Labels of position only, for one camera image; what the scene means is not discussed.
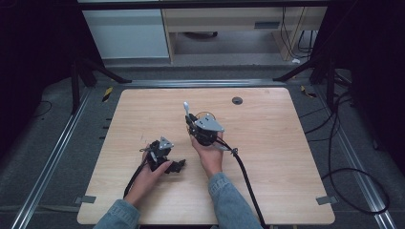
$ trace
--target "metal bracket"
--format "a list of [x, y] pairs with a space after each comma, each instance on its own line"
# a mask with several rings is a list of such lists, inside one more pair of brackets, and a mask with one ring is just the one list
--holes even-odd
[[317, 198], [316, 201], [318, 202], [319, 205], [324, 205], [327, 203], [334, 204], [339, 202], [339, 200], [336, 197], [328, 197], [328, 196]]
[[74, 203], [75, 204], [80, 204], [80, 203], [95, 203], [96, 197], [91, 197], [91, 196], [83, 196], [83, 197], [76, 197]]
[[196, 125], [203, 130], [207, 131], [215, 131], [215, 132], [224, 132], [224, 127], [218, 123], [214, 117], [207, 113], [206, 116], [201, 117], [197, 121], [195, 121]]
[[159, 149], [169, 149], [169, 148], [173, 148], [175, 145], [170, 142], [169, 140], [167, 140], [164, 136], [160, 137], [160, 143], [159, 143]]

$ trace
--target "wrist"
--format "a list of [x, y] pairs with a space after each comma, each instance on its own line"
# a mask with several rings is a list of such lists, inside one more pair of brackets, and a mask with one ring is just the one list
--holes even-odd
[[214, 175], [221, 173], [223, 171], [223, 169], [213, 169], [213, 170], [205, 170], [206, 176], [208, 177], [208, 179], [214, 177]]
[[131, 193], [129, 193], [125, 198], [125, 201], [129, 202], [131, 205], [133, 205], [134, 207], [138, 208], [139, 207], [139, 203], [141, 198], [138, 195], [131, 195]]

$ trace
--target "black cable on floor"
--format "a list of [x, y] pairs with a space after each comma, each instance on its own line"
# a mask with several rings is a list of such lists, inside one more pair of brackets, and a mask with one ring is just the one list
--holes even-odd
[[[337, 133], [339, 132], [339, 130], [340, 130], [340, 119], [339, 119], [339, 126], [337, 127], [337, 129], [336, 129], [336, 131], [334, 132], [334, 134], [333, 134], [332, 137], [336, 136]], [[324, 140], [329, 140], [329, 139], [330, 139], [329, 137], [328, 137], [328, 138], [322, 138], [322, 139], [313, 139], [313, 140], [308, 140], [308, 142], [324, 141]]]
[[42, 116], [42, 115], [48, 113], [48, 112], [51, 110], [51, 108], [52, 108], [52, 102], [47, 101], [47, 100], [44, 100], [44, 101], [41, 101], [41, 103], [48, 103], [48, 104], [50, 105], [50, 107], [48, 108], [48, 110], [47, 110], [46, 112], [44, 112], [44, 113], [42, 113], [42, 114], [33, 115], [32, 117], [40, 117], [40, 116]]
[[314, 113], [317, 113], [317, 112], [319, 112], [319, 111], [324, 110], [325, 108], [327, 108], [327, 107], [323, 107], [323, 108], [320, 108], [320, 109], [315, 110], [315, 111], [313, 111], [313, 112], [303, 114], [303, 115], [301, 115], [301, 116], [298, 116], [298, 118], [305, 117], [305, 116], [308, 116], [308, 115], [312, 115], [312, 114], [314, 114]]
[[[364, 172], [362, 170], [358, 170], [358, 169], [354, 169], [354, 168], [340, 168], [340, 169], [336, 169], [336, 170], [331, 169], [331, 140], [332, 140], [333, 130], [334, 130], [334, 127], [335, 127], [335, 125], [337, 123], [337, 119], [338, 119], [338, 107], [339, 107], [339, 104], [340, 104], [340, 99], [342, 97], [346, 96], [346, 95], [348, 95], [348, 94], [344, 93], [341, 96], [339, 96], [339, 98], [336, 100], [336, 102], [334, 104], [334, 110], [335, 110], [336, 116], [334, 118], [333, 125], [332, 125], [331, 130], [330, 130], [329, 147], [328, 147], [328, 173], [325, 174], [324, 176], [322, 176], [322, 179], [325, 179], [326, 177], [329, 177], [331, 186], [333, 187], [333, 190], [336, 192], [336, 194], [341, 199], [343, 199], [346, 203], [348, 203], [352, 208], [356, 209], [357, 211], [359, 211], [361, 213], [364, 213], [364, 214], [367, 214], [367, 215], [382, 214], [382, 213], [386, 212], [388, 210], [388, 208], [390, 207], [390, 197], [389, 197], [388, 193], [385, 191], [384, 186], [380, 182], [378, 182], [378, 180], [375, 177], [373, 177], [372, 175], [370, 175], [370, 174], [368, 174], [368, 173], [366, 173], [366, 172]], [[384, 203], [385, 207], [383, 209], [379, 210], [379, 211], [369, 211], [369, 210], [365, 210], [363, 208], [358, 207], [354, 203], [350, 202], [347, 198], [345, 198], [337, 190], [336, 185], [335, 185], [335, 183], [333, 181], [333, 175], [334, 174], [342, 173], [342, 172], [345, 172], [345, 171], [357, 172], [357, 173], [360, 173], [362, 175], [365, 175], [365, 176], [369, 177], [373, 181], [373, 183], [376, 184], [380, 188], [381, 192], [383, 193], [383, 195], [384, 195], [384, 197], [386, 199], [386, 202]]]
[[[343, 97], [343, 96], [346, 96], [346, 95], [348, 95], [348, 94], [349, 94], [349, 93], [344, 93], [344, 94], [342, 94], [341, 96]], [[346, 99], [346, 100], [340, 102], [340, 99], [339, 99], [339, 100], [337, 101], [338, 104], [337, 104], [337, 105], [334, 105], [334, 106], [337, 107], [337, 106], [339, 106], [340, 104], [345, 103], [345, 102], [348, 102], [348, 101], [351, 101], [351, 100], [352, 100], [352, 99]], [[308, 114], [304, 114], [304, 115], [302, 115], [302, 116], [300, 116], [300, 117], [313, 114], [313, 113], [318, 112], [318, 111], [320, 111], [320, 110], [322, 110], [322, 109], [318, 109], [318, 110], [316, 110], [316, 111], [314, 111], [314, 112], [310, 112], [310, 113], [308, 113]], [[328, 117], [321, 125], [319, 125], [319, 126], [313, 128], [313, 129], [311, 129], [311, 130], [309, 130], [309, 131], [305, 131], [305, 134], [312, 133], [312, 132], [317, 131], [317, 130], [321, 129], [322, 127], [324, 127], [324, 126], [328, 123], [328, 121], [333, 117], [334, 114], [335, 114], [335, 111], [331, 111], [329, 117]]]

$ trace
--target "black stand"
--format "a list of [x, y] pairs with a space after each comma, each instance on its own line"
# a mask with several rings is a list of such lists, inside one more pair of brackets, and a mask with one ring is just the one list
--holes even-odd
[[92, 70], [97, 70], [107, 77], [114, 79], [117, 83], [124, 84], [124, 83], [131, 83], [132, 80], [124, 79], [105, 68], [97, 65], [97, 63], [85, 59], [85, 58], [78, 58], [71, 66], [71, 77], [72, 77], [72, 96], [73, 96], [73, 107], [72, 107], [72, 115], [75, 114], [77, 111], [78, 106], [80, 105], [80, 91], [78, 85], [78, 78], [80, 77], [86, 85], [86, 87], [94, 87], [97, 83], [95, 76], [92, 74]]
[[[289, 79], [291, 79], [293, 76], [296, 74], [309, 69], [313, 68], [313, 72], [310, 76], [310, 83], [311, 84], [320, 84], [324, 78], [327, 78], [328, 84], [327, 84], [327, 104], [328, 106], [333, 109], [333, 97], [334, 97], [334, 82], [335, 82], [335, 59], [336, 56], [339, 54], [339, 40], [346, 39], [346, 30], [347, 30], [347, 21], [348, 18], [352, 17], [353, 13], [352, 10], [354, 7], [357, 5], [358, 0], [355, 0], [353, 3], [351, 3], [349, 6], [343, 6], [344, 8], [347, 8], [346, 13], [342, 17], [342, 19], [336, 24], [334, 31], [330, 33], [330, 36], [326, 39], [326, 41], [321, 45], [321, 47], [318, 49], [318, 52], [316, 50], [313, 50], [313, 53], [310, 57], [310, 60], [307, 61], [306, 63], [302, 64], [301, 66], [295, 68], [289, 73], [286, 73], [285, 75], [274, 78], [273, 81], [282, 81], [285, 82]], [[322, 27], [329, 27], [330, 25], [325, 24], [325, 19], [324, 22], [321, 26]]]

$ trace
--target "white cabinet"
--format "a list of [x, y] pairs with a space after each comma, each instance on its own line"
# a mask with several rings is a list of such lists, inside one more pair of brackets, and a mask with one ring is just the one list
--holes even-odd
[[[104, 2], [124, 2], [108, 0]], [[79, 0], [81, 3], [103, 0]], [[83, 12], [106, 65], [169, 58], [160, 10], [86, 10]]]

